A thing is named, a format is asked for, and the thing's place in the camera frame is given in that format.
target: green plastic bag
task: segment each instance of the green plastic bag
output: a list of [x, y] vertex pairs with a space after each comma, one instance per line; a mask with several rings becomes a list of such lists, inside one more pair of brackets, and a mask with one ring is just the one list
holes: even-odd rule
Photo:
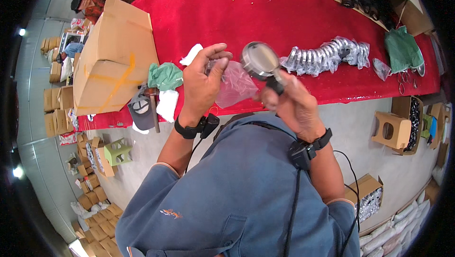
[[403, 72], [408, 68], [423, 65], [424, 57], [414, 37], [408, 34], [406, 26], [385, 33], [385, 48], [390, 56], [392, 73]]
[[148, 70], [149, 88], [157, 87], [160, 91], [175, 90], [183, 84], [183, 72], [173, 63], [165, 62], [158, 67], [153, 63]]

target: red table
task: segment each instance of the red table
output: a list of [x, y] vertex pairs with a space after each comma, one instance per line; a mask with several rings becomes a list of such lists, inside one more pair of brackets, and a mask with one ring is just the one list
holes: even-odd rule
[[[287, 56], [295, 45], [302, 49], [317, 48], [335, 36], [369, 43], [371, 63], [373, 58], [389, 61], [384, 48], [385, 30], [333, 0], [136, 0], [133, 5], [150, 13], [159, 61], [173, 62], [181, 69], [179, 60], [196, 43], [205, 47], [224, 42], [234, 60], [239, 61], [243, 47], [252, 41], [268, 43], [279, 56]], [[415, 40], [426, 71], [424, 77], [411, 74], [418, 88], [406, 84], [405, 95], [438, 92], [440, 78], [430, 38], [422, 34]], [[401, 96], [396, 75], [383, 82], [372, 68], [358, 70], [347, 63], [342, 63], [334, 74], [323, 72], [316, 78], [304, 75], [299, 79], [319, 104]], [[254, 81], [259, 88], [265, 85]], [[183, 106], [183, 86], [177, 91], [180, 97], [175, 116]], [[261, 103], [249, 99], [218, 108], [218, 112], [212, 108], [212, 113], [229, 115], [261, 110]]]

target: worker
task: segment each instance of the worker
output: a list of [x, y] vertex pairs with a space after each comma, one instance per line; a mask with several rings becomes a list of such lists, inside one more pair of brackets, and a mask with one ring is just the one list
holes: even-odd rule
[[[134, 0], [122, 0], [127, 3], [132, 3]], [[73, 0], [71, 2], [71, 10], [76, 13], [85, 10], [85, 18], [90, 20], [93, 24], [98, 21], [104, 10], [106, 0]]]
[[[122, 254], [339, 256], [348, 240], [343, 255], [359, 256], [354, 204], [344, 197], [330, 130], [315, 97], [293, 75], [281, 72], [281, 96], [265, 87], [254, 98], [277, 116], [256, 114], [225, 125], [184, 175], [195, 132], [201, 131], [197, 126], [215, 102], [232, 59], [226, 48], [223, 43], [205, 48], [184, 69], [182, 110], [117, 223]], [[218, 60], [206, 76], [209, 59]], [[320, 146], [309, 146], [317, 149], [309, 171], [288, 157], [297, 139]]]
[[61, 64], [66, 57], [74, 58], [76, 53], [81, 53], [82, 49], [84, 48], [84, 44], [81, 43], [70, 43], [66, 46], [63, 52], [59, 53], [56, 58], [56, 62]]

